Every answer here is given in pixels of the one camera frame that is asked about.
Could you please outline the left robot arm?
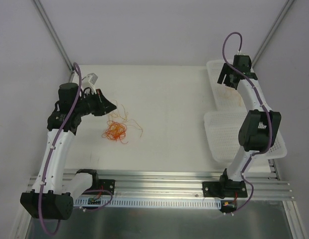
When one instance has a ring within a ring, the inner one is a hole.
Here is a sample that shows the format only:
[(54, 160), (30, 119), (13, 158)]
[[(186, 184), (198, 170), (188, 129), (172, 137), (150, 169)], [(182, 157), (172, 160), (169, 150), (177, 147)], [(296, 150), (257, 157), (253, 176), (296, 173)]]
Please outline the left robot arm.
[(117, 108), (100, 89), (87, 93), (76, 83), (60, 85), (58, 97), (47, 120), (47, 145), (40, 171), (31, 191), (20, 197), (20, 203), (35, 219), (67, 220), (76, 199), (101, 188), (94, 169), (79, 169), (68, 186), (63, 187), (65, 163), (82, 117), (101, 117)]

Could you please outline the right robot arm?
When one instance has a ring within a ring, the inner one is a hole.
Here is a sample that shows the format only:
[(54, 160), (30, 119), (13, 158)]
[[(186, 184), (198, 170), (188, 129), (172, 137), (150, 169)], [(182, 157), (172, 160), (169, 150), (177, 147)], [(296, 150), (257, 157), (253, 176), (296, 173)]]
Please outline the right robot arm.
[(265, 154), (273, 146), (282, 118), (266, 103), (258, 78), (251, 69), (250, 57), (236, 54), (232, 64), (225, 60), (217, 81), (235, 89), (247, 110), (238, 133), (239, 151), (219, 180), (219, 192), (226, 197), (245, 184), (244, 173), (248, 171), (252, 159)]

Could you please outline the red orange wire ball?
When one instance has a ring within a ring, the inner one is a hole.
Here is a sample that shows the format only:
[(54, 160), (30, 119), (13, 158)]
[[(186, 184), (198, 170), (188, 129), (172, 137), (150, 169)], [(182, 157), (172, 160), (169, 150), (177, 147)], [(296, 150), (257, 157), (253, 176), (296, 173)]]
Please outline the red orange wire ball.
[(107, 129), (103, 132), (102, 138), (106, 138), (110, 141), (119, 141), (122, 144), (127, 144), (124, 141), (126, 138), (127, 126), (124, 123), (116, 122), (113, 120), (107, 121)]

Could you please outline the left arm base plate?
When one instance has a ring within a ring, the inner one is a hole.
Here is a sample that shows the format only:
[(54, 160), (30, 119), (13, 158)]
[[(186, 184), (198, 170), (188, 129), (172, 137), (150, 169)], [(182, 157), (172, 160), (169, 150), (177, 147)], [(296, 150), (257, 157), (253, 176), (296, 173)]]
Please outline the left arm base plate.
[(98, 189), (106, 190), (114, 194), (115, 183), (116, 181), (114, 179), (99, 179)]

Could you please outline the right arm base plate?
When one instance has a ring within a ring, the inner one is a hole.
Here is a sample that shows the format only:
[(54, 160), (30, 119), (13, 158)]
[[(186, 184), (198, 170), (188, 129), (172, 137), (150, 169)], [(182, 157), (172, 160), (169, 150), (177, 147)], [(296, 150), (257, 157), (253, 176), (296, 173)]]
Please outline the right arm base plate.
[(247, 198), (246, 184), (241, 182), (235, 182), (234, 184), (226, 185), (219, 181), (206, 181), (202, 182), (202, 190), (204, 197), (214, 198)]

